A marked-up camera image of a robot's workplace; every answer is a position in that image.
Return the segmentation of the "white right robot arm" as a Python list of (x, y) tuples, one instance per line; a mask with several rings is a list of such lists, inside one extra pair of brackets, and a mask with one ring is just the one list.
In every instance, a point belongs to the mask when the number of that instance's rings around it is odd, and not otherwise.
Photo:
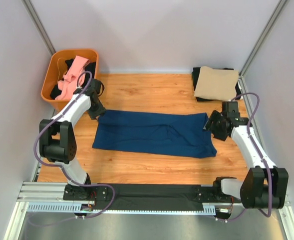
[(241, 200), (246, 209), (281, 209), (285, 204), (289, 174), (277, 167), (256, 138), (249, 118), (241, 117), (236, 101), (222, 103), (221, 112), (213, 111), (204, 130), (225, 141), (231, 138), (239, 148), (249, 168), (243, 181), (233, 177), (218, 177), (212, 196), (223, 202), (229, 196)]

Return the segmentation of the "blue printed t shirt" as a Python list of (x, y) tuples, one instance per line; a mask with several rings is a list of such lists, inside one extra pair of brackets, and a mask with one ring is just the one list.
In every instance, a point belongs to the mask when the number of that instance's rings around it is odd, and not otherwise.
[(215, 157), (206, 113), (188, 115), (107, 110), (98, 118), (94, 149), (158, 155)]

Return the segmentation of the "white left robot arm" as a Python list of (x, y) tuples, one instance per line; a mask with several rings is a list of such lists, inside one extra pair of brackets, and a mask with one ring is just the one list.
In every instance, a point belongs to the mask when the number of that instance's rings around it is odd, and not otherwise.
[(105, 87), (97, 79), (90, 80), (84, 88), (77, 88), (68, 104), (52, 119), (39, 124), (40, 156), (61, 169), (67, 178), (63, 199), (65, 201), (94, 201), (94, 187), (88, 173), (76, 159), (77, 144), (74, 127), (87, 112), (92, 120), (106, 112), (99, 100)]

